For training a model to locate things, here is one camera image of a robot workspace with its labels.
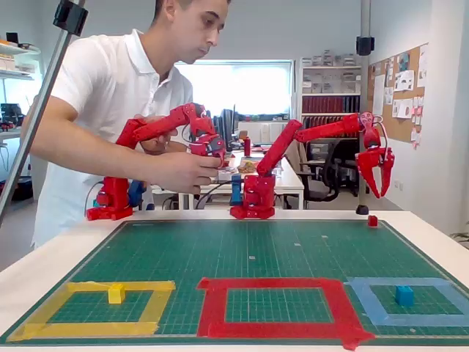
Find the man's right hand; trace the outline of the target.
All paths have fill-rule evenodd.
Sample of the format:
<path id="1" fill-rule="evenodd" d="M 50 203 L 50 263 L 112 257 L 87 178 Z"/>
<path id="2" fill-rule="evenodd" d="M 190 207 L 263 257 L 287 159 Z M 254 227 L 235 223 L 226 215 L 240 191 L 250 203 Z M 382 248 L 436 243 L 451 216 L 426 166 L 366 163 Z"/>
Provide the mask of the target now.
<path id="1" fill-rule="evenodd" d="M 199 194 L 211 184 L 222 164 L 220 158 L 190 153 L 165 153 L 149 158 L 144 179 L 163 189 L 184 194 Z"/>

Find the man's left hand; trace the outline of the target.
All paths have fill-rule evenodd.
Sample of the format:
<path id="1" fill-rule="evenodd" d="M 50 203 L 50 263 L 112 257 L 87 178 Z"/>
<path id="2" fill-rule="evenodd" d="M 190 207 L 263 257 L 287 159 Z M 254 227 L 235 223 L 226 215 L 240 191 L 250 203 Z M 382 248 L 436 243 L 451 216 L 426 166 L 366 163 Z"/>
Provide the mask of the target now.
<path id="1" fill-rule="evenodd" d="M 163 153 L 177 152 L 176 143 L 171 140 L 173 136 L 177 136 L 177 131 L 172 130 L 154 139 L 148 139 L 140 142 L 145 153 L 150 155 L 160 155 Z"/>

